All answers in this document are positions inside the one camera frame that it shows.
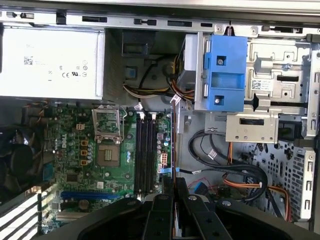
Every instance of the metal bracket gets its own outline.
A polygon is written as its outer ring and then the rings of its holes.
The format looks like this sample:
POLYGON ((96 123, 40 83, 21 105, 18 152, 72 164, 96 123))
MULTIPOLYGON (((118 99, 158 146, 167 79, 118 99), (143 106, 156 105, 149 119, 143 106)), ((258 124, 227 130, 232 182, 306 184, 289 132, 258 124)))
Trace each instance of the metal bracket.
POLYGON ((311 52, 310 85, 307 109, 305 139, 313 139, 318 133, 319 91, 320 91, 320 50, 311 52))
POLYGON ((100 105, 98 108, 92 110, 92 119, 93 119, 93 126, 94 126, 94 137, 97 143, 101 143, 103 139, 110 139, 115 142, 115 144, 120 144, 124 139, 124 124, 122 124, 121 128, 121 121, 123 122, 125 117, 127 116, 126 110, 121 107, 124 111, 124 115, 121 116, 119 106, 114 105, 100 105), (115 124, 115 131, 108 132, 103 131, 99 128, 100 126, 100 119, 98 115, 113 115, 114 119, 108 119, 109 123, 115 124))

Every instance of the blue pcie slot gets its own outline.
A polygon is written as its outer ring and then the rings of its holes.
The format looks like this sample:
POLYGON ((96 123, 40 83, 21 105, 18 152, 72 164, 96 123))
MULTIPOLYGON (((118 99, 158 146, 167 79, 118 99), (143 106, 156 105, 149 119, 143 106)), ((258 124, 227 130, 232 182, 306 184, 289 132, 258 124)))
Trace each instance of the blue pcie slot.
POLYGON ((60 194, 62 199, 87 199, 87 200, 100 200, 100 199, 117 199, 119 195, 105 193, 105 192, 81 192, 81 191, 63 191, 60 194))

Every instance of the blue plastic latch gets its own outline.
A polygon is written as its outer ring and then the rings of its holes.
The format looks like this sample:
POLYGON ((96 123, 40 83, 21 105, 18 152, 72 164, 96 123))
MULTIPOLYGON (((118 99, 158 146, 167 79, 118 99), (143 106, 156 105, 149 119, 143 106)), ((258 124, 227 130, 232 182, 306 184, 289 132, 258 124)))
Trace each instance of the blue plastic latch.
MULTIPOLYGON (((175 171, 176 171, 176 172, 180 172, 180 167, 176 167, 176 168, 175 168, 175 171)), ((172 172, 171 167, 169 167, 169 168, 162 168, 161 171, 160 171, 161 174, 169 174, 169 173, 171 173, 171 172, 172 172)))
POLYGON ((211 36, 207 109, 243 112, 248 39, 241 36, 211 36))

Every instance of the black ram slot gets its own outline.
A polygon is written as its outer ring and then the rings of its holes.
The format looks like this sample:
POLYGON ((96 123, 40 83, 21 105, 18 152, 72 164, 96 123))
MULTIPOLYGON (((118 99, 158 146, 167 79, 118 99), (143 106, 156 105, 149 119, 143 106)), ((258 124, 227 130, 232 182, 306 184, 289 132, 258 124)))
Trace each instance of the black ram slot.
POLYGON ((143 120, 136 121, 136 143, 135 143, 135 174, 134 174, 134 193, 138 194, 142 187, 142 155, 143 155, 143 120))
POLYGON ((145 189, 144 193, 150 193, 150 137, 151 137, 151 120, 147 120, 147 132, 146 132, 146 148, 145 148, 145 189))
POLYGON ((148 120, 147 146, 146 146, 146 182, 145 193, 149 194, 153 189, 155 172, 155 151, 156 151, 156 123, 154 120, 148 120))
POLYGON ((148 136, 148 120, 145 118, 143 123, 142 129, 142 157, 141 157, 141 191, 142 193, 146 192, 146 180, 147 180, 147 153, 146 153, 146 146, 147 146, 147 136, 148 136))

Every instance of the sticker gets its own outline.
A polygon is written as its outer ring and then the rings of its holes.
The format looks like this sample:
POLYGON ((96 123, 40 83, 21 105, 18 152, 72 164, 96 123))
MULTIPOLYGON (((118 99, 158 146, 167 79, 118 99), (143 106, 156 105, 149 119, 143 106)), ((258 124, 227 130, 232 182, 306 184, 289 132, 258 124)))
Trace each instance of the sticker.
POLYGON ((96 182, 96 188, 97 189, 104 189, 104 182, 103 181, 97 181, 96 182))
POLYGON ((201 173, 201 172, 202 172, 202 170, 193 171, 192 174, 196 175, 196 174, 199 174, 199 173, 201 173))
POLYGON ((212 149, 209 154, 208 154, 209 158, 211 158, 212 160, 215 159, 215 157, 217 156, 217 153, 212 149))
POLYGON ((139 102, 137 105, 134 106, 134 109, 136 111, 141 111, 144 107, 142 106, 141 102, 139 102))
POLYGON ((192 110, 192 102, 190 100, 185 100, 185 104, 186 104, 186 109, 188 111, 191 111, 192 110))
POLYGON ((272 92, 273 82, 270 79, 252 79, 251 90, 272 92))
POLYGON ((181 100, 181 97, 179 97, 177 94, 175 94, 173 96, 173 98, 171 99, 170 103, 172 103, 172 101, 175 101, 175 105, 177 105, 181 100))

